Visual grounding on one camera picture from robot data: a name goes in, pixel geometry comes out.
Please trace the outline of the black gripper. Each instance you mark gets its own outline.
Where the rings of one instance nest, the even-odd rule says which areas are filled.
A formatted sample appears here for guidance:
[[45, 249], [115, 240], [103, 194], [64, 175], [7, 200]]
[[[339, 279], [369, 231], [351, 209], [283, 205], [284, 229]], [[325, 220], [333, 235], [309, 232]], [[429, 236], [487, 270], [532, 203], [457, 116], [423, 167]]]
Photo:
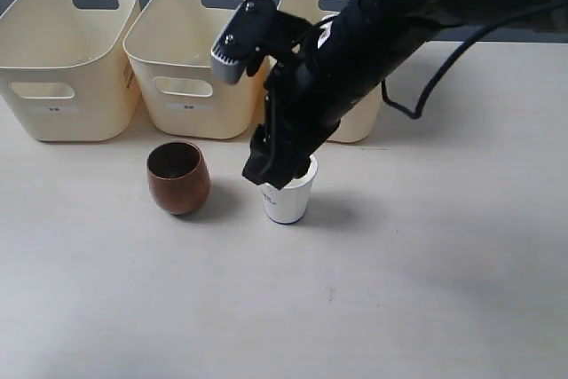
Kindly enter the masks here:
[[342, 56], [290, 54], [277, 58], [264, 82], [265, 119], [252, 137], [242, 176], [282, 189], [303, 177], [309, 154], [342, 118]]

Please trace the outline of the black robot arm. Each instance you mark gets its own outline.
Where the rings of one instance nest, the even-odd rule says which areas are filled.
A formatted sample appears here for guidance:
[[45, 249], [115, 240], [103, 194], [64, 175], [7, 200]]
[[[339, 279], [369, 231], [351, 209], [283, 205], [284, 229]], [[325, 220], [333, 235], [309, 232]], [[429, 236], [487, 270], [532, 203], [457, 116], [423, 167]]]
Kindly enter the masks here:
[[475, 32], [451, 60], [498, 28], [567, 29], [567, 0], [349, 0], [312, 24], [271, 0], [246, 0], [223, 36], [225, 53], [254, 74], [267, 56], [265, 119], [256, 127], [243, 176], [282, 188], [308, 169], [312, 154], [343, 117], [423, 44], [448, 28]]

